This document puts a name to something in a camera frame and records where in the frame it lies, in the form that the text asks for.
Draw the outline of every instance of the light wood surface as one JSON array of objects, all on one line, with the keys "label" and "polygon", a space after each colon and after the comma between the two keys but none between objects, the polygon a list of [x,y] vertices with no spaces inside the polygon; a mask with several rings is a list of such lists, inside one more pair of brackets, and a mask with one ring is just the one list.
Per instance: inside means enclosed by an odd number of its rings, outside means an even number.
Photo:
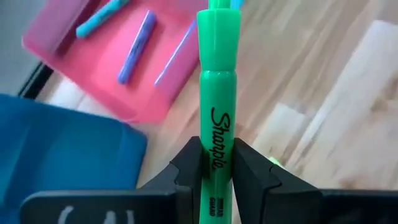
[{"label": "light wood surface", "polygon": [[[247,0],[237,137],[317,187],[398,189],[396,12],[396,0]],[[199,71],[162,124],[136,126],[149,137],[138,187],[199,135]],[[41,99],[70,108],[56,92],[77,87],[62,82]],[[110,116],[84,93],[74,101]]]}]

